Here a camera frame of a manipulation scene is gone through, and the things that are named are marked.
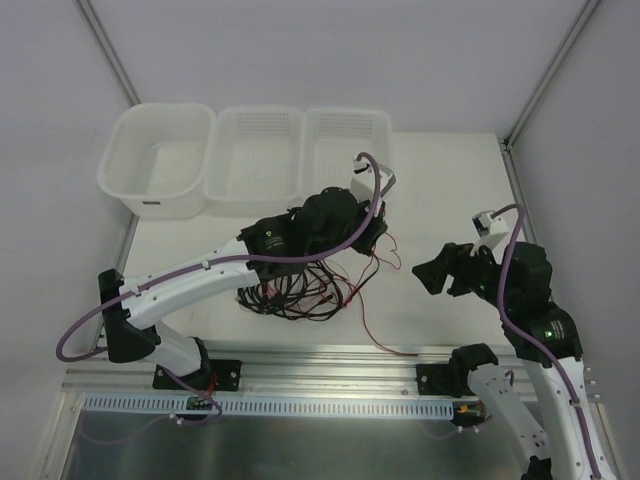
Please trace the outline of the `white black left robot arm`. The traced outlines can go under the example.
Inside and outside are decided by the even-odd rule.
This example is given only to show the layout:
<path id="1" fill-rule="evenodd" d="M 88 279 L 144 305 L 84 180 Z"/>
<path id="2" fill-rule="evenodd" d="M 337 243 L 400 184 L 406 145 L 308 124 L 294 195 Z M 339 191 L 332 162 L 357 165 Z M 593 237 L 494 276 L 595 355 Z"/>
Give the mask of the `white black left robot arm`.
<path id="1" fill-rule="evenodd" d="M 370 254 L 385 232 L 383 200 L 359 200 L 328 187 L 302 206 L 258 220 L 189 266 L 147 277 L 100 274 L 99 288 L 110 362 L 146 360 L 170 371 L 189 389 L 203 387 L 210 364 L 201 339 L 184 336 L 165 318 L 231 290 L 300 273 L 313 261 L 346 248 Z"/>

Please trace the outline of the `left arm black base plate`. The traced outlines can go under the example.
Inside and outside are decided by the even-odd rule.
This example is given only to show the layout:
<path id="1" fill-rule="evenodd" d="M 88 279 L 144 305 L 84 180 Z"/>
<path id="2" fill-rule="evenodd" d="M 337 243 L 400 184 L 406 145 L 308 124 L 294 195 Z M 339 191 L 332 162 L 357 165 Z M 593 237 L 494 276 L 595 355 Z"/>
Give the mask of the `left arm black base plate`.
<path id="1" fill-rule="evenodd" d="M 210 359 L 209 365 L 180 377 L 190 387 L 205 391 L 213 386 L 213 391 L 236 392 L 241 379 L 242 362 L 234 359 Z M 156 366 L 152 388 L 155 390 L 183 390 L 175 380 L 159 365 Z"/>

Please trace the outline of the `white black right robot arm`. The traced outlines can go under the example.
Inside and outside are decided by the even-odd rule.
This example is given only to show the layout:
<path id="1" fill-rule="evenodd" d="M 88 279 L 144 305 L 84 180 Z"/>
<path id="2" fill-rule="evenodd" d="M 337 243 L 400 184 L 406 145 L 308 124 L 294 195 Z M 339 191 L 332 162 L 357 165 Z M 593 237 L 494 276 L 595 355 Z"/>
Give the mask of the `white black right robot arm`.
<path id="1" fill-rule="evenodd" d="M 429 294 L 473 293 L 494 306 L 535 391 L 542 418 L 528 411 L 484 344 L 461 346 L 444 364 L 416 367 L 418 391 L 476 396 L 511 441 L 525 479 L 613 479 L 586 394 L 583 349 L 572 317 L 551 299 L 545 250 L 518 242 L 497 262 L 492 251 L 447 243 L 413 267 Z"/>

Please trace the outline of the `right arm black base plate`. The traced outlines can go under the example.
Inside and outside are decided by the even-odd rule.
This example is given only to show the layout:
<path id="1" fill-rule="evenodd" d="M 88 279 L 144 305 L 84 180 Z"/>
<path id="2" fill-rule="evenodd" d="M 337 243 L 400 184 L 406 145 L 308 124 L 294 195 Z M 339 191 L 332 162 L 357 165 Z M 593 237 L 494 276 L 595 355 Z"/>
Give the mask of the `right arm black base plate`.
<path id="1" fill-rule="evenodd" d="M 465 370 L 449 364 L 417 364 L 415 371 L 417 390 L 421 396 L 474 396 L 468 386 L 468 372 Z"/>

